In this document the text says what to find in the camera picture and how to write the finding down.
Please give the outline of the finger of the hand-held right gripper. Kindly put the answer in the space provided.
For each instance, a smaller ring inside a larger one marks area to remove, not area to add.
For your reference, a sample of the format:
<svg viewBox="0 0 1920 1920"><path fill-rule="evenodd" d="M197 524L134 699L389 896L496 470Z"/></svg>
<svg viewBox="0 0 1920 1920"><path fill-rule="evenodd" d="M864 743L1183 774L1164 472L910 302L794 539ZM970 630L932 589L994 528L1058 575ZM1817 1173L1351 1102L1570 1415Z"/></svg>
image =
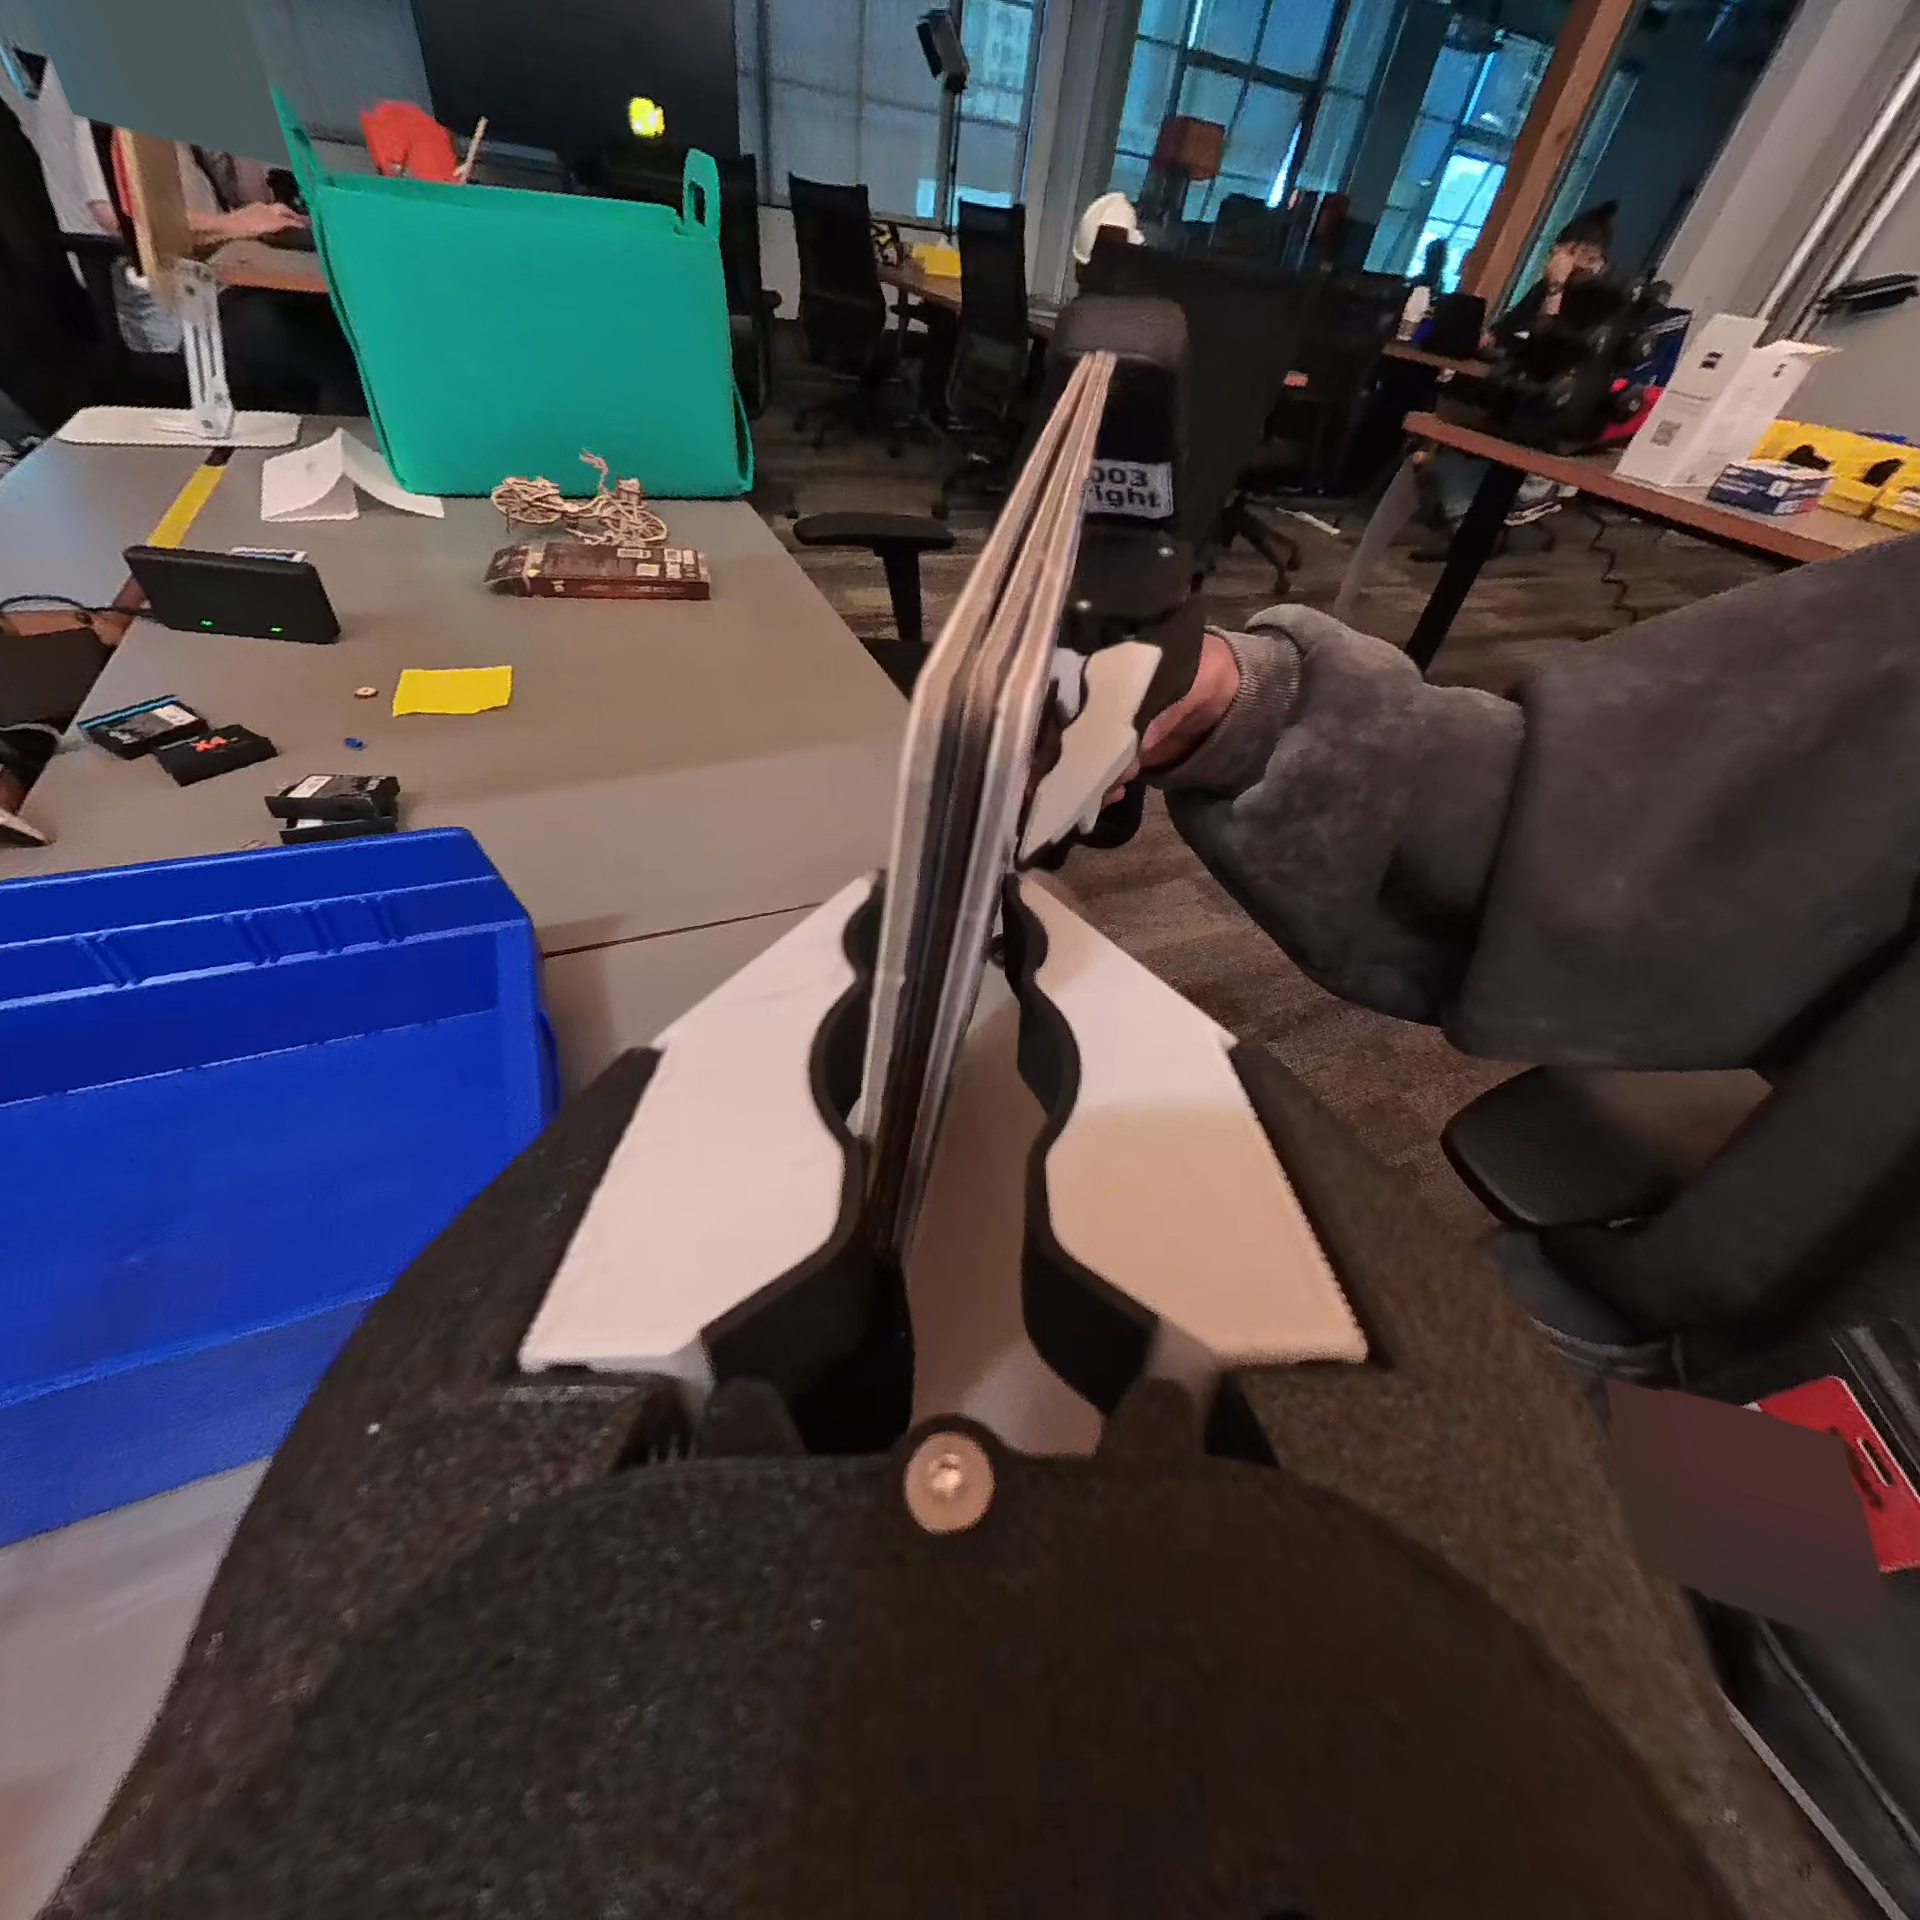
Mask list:
<svg viewBox="0 0 1920 1920"><path fill-rule="evenodd" d="M1138 710L1164 651L1146 640L1115 640L1092 654L1058 650L1052 704L1058 752L1030 795L1019 836L1019 866L1086 836L1121 774L1138 757Z"/></svg>

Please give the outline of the white folded paper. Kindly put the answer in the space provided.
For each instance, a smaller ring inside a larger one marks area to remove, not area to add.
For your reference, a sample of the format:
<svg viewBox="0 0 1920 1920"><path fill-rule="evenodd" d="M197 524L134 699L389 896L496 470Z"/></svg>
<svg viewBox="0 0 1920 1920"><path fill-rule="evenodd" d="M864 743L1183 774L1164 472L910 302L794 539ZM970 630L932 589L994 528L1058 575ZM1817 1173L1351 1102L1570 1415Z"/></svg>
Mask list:
<svg viewBox="0 0 1920 1920"><path fill-rule="evenodd" d="M260 466L260 519L269 526L350 524L367 498L398 515L445 517L442 498L403 487L385 456L344 428Z"/></svg>

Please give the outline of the small black box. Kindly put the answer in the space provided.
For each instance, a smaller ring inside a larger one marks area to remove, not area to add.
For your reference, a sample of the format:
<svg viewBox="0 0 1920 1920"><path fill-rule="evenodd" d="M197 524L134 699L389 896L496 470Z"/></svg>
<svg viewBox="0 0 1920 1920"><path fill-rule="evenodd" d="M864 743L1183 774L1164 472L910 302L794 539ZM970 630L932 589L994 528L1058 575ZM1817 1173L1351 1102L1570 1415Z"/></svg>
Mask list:
<svg viewBox="0 0 1920 1920"><path fill-rule="evenodd" d="M210 721L182 699L158 696L74 718L81 739L119 762L155 755L204 736Z"/></svg>
<svg viewBox="0 0 1920 1920"><path fill-rule="evenodd" d="M393 774L307 774L265 795L284 848L391 834L400 829Z"/></svg>
<svg viewBox="0 0 1920 1920"><path fill-rule="evenodd" d="M195 787L277 757L270 736L246 724L200 727L155 748L155 767L179 787Z"/></svg>

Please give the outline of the wooden post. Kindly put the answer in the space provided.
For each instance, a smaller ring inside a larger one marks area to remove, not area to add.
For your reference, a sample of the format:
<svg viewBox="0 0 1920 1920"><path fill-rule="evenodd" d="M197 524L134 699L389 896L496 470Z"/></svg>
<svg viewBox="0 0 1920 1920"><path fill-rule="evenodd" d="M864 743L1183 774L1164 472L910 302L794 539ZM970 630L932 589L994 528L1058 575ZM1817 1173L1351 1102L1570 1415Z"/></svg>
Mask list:
<svg viewBox="0 0 1920 1920"><path fill-rule="evenodd" d="M1460 291L1489 314L1513 287L1524 251L1643 3L1572 3L1524 112L1492 213L1460 268Z"/></svg>

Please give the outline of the yellow tape strip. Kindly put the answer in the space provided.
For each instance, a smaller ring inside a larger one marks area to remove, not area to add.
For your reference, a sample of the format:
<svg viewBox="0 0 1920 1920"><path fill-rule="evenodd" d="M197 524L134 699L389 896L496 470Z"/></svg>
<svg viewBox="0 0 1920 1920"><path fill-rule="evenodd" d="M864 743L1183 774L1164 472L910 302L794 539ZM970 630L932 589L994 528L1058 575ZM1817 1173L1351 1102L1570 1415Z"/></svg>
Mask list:
<svg viewBox="0 0 1920 1920"><path fill-rule="evenodd" d="M207 501L217 490L228 462L232 462L234 447L232 445L216 445L210 447L197 465L186 472L182 482L179 493L167 504L167 508L155 517L151 531L146 533L146 546L153 549L182 549L200 517Z"/></svg>

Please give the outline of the black wall screen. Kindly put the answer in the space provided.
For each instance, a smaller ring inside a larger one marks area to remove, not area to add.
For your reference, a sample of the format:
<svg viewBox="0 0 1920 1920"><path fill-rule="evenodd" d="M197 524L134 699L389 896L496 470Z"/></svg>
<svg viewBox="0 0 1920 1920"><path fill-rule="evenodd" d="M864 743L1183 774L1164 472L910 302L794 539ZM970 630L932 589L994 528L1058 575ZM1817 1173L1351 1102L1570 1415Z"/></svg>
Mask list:
<svg viewBox="0 0 1920 1920"><path fill-rule="evenodd" d="M577 158L634 130L638 101L666 143L735 156L733 3L413 3L430 108L448 130Z"/></svg>

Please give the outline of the small blue box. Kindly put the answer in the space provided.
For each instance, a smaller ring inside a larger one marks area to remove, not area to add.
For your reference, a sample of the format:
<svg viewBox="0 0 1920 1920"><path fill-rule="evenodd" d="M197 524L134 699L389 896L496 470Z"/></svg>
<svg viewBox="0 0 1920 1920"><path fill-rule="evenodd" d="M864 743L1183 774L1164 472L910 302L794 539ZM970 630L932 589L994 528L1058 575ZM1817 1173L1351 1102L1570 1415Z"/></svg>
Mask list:
<svg viewBox="0 0 1920 1920"><path fill-rule="evenodd" d="M1775 519L1797 517L1818 507L1829 483L1833 470L1824 465L1747 456L1716 472L1707 487L1707 504Z"/></svg>

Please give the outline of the brown wooden table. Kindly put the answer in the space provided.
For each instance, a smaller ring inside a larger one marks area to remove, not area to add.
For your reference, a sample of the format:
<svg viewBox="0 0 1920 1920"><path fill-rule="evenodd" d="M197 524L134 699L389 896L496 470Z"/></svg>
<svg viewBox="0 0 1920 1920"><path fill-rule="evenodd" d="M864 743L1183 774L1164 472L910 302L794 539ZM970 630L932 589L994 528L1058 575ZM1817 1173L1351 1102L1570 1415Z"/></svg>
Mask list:
<svg viewBox="0 0 1920 1920"><path fill-rule="evenodd" d="M1702 490L1656 487L1623 476L1616 456L1560 456L1524 447L1511 440L1442 420L1433 412L1404 413L1409 447L1453 447L1489 465L1468 511L1454 531L1439 582L1409 630L1404 654L1430 668L1453 633L1453 620L1472 592L1482 566L1497 549L1504 515L1518 496L1523 479L1546 479L1558 487L1608 504L1646 524L1675 528L1731 554L1748 554L1786 566L1840 560L1906 533L1866 517L1840 515L1822 504L1798 515L1761 515L1710 501Z"/></svg>

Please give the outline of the grey work table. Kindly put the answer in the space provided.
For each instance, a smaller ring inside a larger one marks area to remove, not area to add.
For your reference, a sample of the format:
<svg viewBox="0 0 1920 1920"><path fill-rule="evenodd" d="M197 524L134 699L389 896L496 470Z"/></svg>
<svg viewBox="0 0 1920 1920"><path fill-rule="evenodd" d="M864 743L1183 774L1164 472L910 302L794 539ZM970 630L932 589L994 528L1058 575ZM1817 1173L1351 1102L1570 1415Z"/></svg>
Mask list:
<svg viewBox="0 0 1920 1920"><path fill-rule="evenodd" d="M468 829L547 956L810 910L882 864L907 701L745 501L666 501L710 566L704 602L496 596L505 528L483 498L445 517L363 504L350 524L260 519L242 447L186 546L293 549L336 644L185 636L134 620L84 710L176 696L277 757L179 787L67 739L28 795L36 875L277 848L265 795L302 774L393 774L405 829ZM514 668L512 704L391 717L403 668Z"/></svg>

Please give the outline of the metal bracket stand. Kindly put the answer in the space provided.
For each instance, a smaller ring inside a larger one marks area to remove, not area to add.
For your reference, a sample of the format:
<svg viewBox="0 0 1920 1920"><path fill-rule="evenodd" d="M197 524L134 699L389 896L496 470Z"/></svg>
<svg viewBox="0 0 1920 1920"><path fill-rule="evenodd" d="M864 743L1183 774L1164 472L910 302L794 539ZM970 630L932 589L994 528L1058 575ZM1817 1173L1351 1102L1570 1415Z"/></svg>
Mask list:
<svg viewBox="0 0 1920 1920"><path fill-rule="evenodd" d="M228 240L204 258L195 255L171 156L174 140L125 128L122 140L136 265L147 293L179 322L186 405L95 402L78 409L55 428L55 437L71 445L179 445L204 454L216 445L293 447L297 413L241 412L227 384L217 268L234 244L251 240Z"/></svg>

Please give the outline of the white cardboard box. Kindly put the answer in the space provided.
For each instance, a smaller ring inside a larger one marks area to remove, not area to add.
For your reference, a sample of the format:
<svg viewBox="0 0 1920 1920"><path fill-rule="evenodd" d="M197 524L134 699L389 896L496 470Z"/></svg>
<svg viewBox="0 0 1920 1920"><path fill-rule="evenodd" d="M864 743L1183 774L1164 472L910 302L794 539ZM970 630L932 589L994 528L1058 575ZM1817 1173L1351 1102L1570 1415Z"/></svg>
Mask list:
<svg viewBox="0 0 1920 1920"><path fill-rule="evenodd" d="M1691 326L1681 357L1650 413L1625 441L1614 476L1703 493L1742 462L1833 346L1762 340L1758 316L1717 314Z"/></svg>

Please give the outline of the yellow plastic bins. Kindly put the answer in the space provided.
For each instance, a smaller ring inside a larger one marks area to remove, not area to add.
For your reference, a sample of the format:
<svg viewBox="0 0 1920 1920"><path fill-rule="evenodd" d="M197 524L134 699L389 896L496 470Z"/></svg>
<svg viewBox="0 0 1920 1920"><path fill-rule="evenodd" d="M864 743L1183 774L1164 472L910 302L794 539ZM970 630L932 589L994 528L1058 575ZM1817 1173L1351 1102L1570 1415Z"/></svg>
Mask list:
<svg viewBox="0 0 1920 1920"><path fill-rule="evenodd" d="M1817 466L1822 507L1892 531L1917 531L1917 441L1828 423L1775 420L1751 459Z"/></svg>

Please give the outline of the wooden bicycle model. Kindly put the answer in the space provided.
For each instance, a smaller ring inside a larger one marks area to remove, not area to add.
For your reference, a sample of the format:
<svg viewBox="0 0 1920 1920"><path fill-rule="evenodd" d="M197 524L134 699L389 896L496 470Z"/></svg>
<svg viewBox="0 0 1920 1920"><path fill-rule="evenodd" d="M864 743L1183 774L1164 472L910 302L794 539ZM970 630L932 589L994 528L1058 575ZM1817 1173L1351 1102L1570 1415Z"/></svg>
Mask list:
<svg viewBox="0 0 1920 1920"><path fill-rule="evenodd" d="M613 472L596 454L585 449L578 459L592 479L585 496L574 498L544 476L505 476L490 493L496 515L519 531L578 546L649 549L669 539L638 479Z"/></svg>

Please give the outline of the black dimpled surface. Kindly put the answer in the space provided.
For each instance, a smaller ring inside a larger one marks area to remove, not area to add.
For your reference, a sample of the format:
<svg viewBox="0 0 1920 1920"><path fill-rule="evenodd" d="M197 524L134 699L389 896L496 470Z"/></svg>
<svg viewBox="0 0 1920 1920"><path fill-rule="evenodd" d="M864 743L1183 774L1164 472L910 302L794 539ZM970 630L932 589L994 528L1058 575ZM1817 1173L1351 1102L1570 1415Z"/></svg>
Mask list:
<svg viewBox="0 0 1920 1920"><path fill-rule="evenodd" d="M1766 1068L1528 1068L1444 1149L1504 1290L1590 1374L1758 1400L1917 1351L1917 949Z"/></svg>

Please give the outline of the black office chair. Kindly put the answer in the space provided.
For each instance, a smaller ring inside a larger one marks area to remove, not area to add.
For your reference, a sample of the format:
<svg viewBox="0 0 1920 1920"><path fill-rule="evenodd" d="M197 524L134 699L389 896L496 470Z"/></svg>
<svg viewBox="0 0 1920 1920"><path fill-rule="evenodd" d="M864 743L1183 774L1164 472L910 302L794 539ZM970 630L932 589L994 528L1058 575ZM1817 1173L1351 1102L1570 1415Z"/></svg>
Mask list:
<svg viewBox="0 0 1920 1920"><path fill-rule="evenodd" d="M1005 479L1019 454L1036 346L1023 270L1023 207L956 203L959 302L945 365L950 466L932 515L945 524L959 493Z"/></svg>
<svg viewBox="0 0 1920 1920"><path fill-rule="evenodd" d="M794 412L792 428L822 447L834 424L883 440L889 459L904 449L900 333L889 322L872 247L872 207L864 185L787 179L796 244L796 322L806 357L840 392Z"/></svg>
<svg viewBox="0 0 1920 1920"><path fill-rule="evenodd" d="M896 638L868 644L868 651L910 699L927 659L920 568L929 554L955 549L948 524L934 515L813 511L792 517L792 539L806 549L862 552L882 566Z"/></svg>

